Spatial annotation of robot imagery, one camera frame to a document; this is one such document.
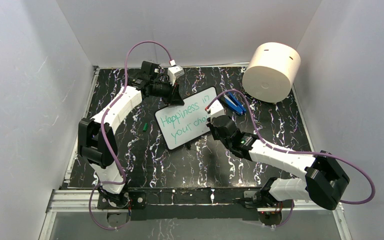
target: black marble surface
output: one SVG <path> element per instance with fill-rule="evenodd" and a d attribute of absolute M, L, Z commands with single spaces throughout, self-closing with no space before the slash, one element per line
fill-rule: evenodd
<path fill-rule="evenodd" d="M 129 74 L 138 69 L 129 69 Z M 244 92 L 241 78 L 244 67 L 187 67 L 177 82 L 183 98 L 210 86 L 217 93 L 228 89 Z M 103 109 L 120 91 L 124 70 L 101 69 L 88 110 L 88 118 Z M 277 104 L 248 97 L 254 110 L 256 125 L 262 137 L 296 151 L 310 151 L 307 135 L 292 91 Z M 168 150 L 158 128 L 154 113 L 164 107 L 156 97 L 148 97 L 136 107 L 115 133 L 118 158 L 125 167 L 129 187 L 135 188 L 197 188 L 197 187 L 256 187 L 271 177 L 290 178 L 290 174 L 264 163 L 239 159 L 211 135 L 191 142 L 192 148 Z M 237 126 L 253 132 L 248 113 L 233 114 Z M 148 129 L 143 132 L 144 124 Z M 92 188 L 98 177 L 94 170 L 79 159 L 74 161 L 68 188 Z"/>

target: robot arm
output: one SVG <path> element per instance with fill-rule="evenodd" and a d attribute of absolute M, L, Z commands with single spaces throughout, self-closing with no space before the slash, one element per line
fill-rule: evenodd
<path fill-rule="evenodd" d="M 312 200 L 322 208 L 334 210 L 347 185 L 349 177 L 336 159 L 322 156 L 282 153 L 268 147 L 258 136 L 241 132 L 235 122 L 224 115 L 223 107 L 213 104 L 209 110 L 208 127 L 214 140 L 238 158 L 272 165 L 296 176 L 292 179 L 270 178 L 253 196 L 250 204 L 264 203 L 273 206 L 284 200 Z M 272 146 L 292 152 L 292 149 Z"/>
<path fill-rule="evenodd" d="M 176 65 L 170 67 L 168 70 L 170 82 L 167 83 L 160 81 L 160 69 L 158 64 L 142 62 L 140 71 L 129 76 L 124 95 L 113 106 L 109 107 L 122 94 L 121 92 L 98 114 L 91 118 L 83 118 L 79 122 L 78 157 L 90 164 L 101 182 L 121 183 L 123 181 L 101 130 L 101 121 L 107 109 L 109 110 L 105 117 L 104 129 L 111 148 L 117 153 L 114 134 L 126 116 L 142 102 L 142 99 L 155 96 L 161 97 L 166 105 L 182 106 L 185 104 L 179 94 L 179 85 L 176 83 L 176 78 L 184 74 L 183 69 Z M 110 198 L 115 205 L 119 205 L 122 198 L 120 192 L 124 185 L 105 184 L 102 187 L 103 190 L 99 189 L 99 191 Z"/>

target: white cylinder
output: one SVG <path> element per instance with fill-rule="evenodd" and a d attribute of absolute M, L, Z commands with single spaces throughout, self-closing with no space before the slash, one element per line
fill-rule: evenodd
<path fill-rule="evenodd" d="M 291 92 L 300 64 L 300 55 L 292 47 L 264 43 L 257 48 L 243 74 L 243 89 L 258 100 L 280 102 Z"/>

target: small whiteboard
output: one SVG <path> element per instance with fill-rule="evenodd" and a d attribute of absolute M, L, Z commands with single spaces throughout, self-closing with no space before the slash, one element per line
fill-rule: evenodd
<path fill-rule="evenodd" d="M 156 111 L 155 119 L 167 143 L 175 149 L 210 131 L 205 108 L 217 97 L 216 88 L 210 87 L 185 99 L 183 106 L 167 106 Z"/>

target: white enclosure wall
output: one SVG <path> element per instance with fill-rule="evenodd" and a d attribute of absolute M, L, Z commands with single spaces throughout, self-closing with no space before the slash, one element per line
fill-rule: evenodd
<path fill-rule="evenodd" d="M 0 3 L 0 239 L 39 237 L 92 73 L 55 0 Z"/>
<path fill-rule="evenodd" d="M 179 65 L 249 62 L 266 42 L 298 46 L 321 0 L 57 0 L 93 65 L 124 66 L 137 42 L 166 46 Z M 134 50 L 143 60 L 167 64 L 159 46 Z"/>
<path fill-rule="evenodd" d="M 315 150 L 357 164 L 376 185 L 370 203 L 344 205 L 352 237 L 384 239 L 384 1 L 324 0 L 297 50 L 295 88 Z M 343 199 L 366 198 L 367 180 L 345 170 Z"/>

